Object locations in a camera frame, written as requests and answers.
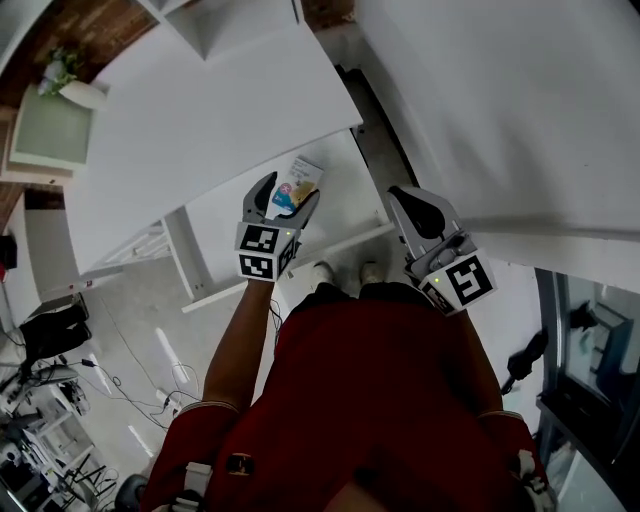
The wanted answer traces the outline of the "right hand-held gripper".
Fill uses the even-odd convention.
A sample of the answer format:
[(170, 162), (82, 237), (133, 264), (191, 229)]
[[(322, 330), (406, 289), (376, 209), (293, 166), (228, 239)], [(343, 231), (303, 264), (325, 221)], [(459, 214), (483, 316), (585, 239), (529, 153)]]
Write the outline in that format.
[(496, 290), (485, 252), (461, 230), (447, 200), (407, 186), (392, 186), (387, 195), (396, 227), (411, 257), (418, 258), (408, 261), (405, 273), (436, 310), (452, 316)]

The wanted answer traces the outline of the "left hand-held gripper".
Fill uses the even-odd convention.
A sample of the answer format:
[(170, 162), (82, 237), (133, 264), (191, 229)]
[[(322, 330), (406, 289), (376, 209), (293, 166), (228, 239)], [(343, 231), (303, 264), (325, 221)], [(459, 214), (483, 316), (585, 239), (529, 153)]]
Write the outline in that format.
[(320, 191), (314, 190), (289, 215), (266, 218), (277, 173), (258, 180), (243, 200), (235, 251), (238, 275), (247, 279), (276, 282), (294, 260), (302, 230), (315, 211)]

